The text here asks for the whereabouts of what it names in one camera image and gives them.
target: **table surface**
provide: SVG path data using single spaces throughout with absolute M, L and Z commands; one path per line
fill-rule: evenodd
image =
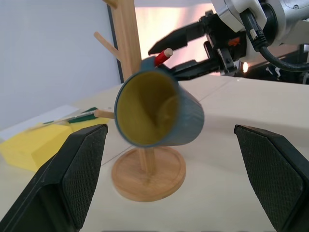
M 186 179 L 171 196 L 151 203 L 121 197 L 111 170 L 132 146 L 109 132 L 102 167 L 82 232 L 118 231 L 274 231 L 249 183 L 233 129 L 244 124 L 284 135 L 309 158 L 308 86 L 207 75 L 181 85 L 205 111 L 200 136 L 174 147 L 186 161 Z M 112 108 L 120 86 L 81 100 L 73 106 Z M 0 218 L 34 173 L 10 167 L 0 157 Z

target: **mug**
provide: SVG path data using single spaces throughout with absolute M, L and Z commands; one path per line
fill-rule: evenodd
M 154 59 L 143 60 L 140 71 L 119 90 L 116 126 L 137 147 L 187 144 L 202 131 L 203 108 L 171 74 L 155 67 Z

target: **black cable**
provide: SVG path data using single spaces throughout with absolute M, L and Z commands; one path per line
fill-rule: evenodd
M 257 24 L 253 13 L 247 9 L 240 13 L 240 18 L 245 26 L 247 35 L 256 52 L 261 55 L 272 65 L 289 72 L 309 72 L 309 64 L 290 64 L 273 56 L 267 49 L 268 43 L 262 29 Z

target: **yellow sponge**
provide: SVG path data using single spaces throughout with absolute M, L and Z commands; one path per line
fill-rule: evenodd
M 71 133 L 71 127 L 58 124 L 25 131 L 0 144 L 0 152 L 8 164 L 36 172 Z
M 87 120 L 87 121 L 83 121 L 83 122 L 68 123 L 67 125 L 69 125 L 71 127 L 73 132 L 76 132 L 76 131 L 79 131 L 82 128 L 91 127 L 91 126 L 94 126 L 94 125 L 97 125 L 97 124 L 108 123 L 108 121 L 109 121 L 108 118 L 98 117 L 96 119 Z

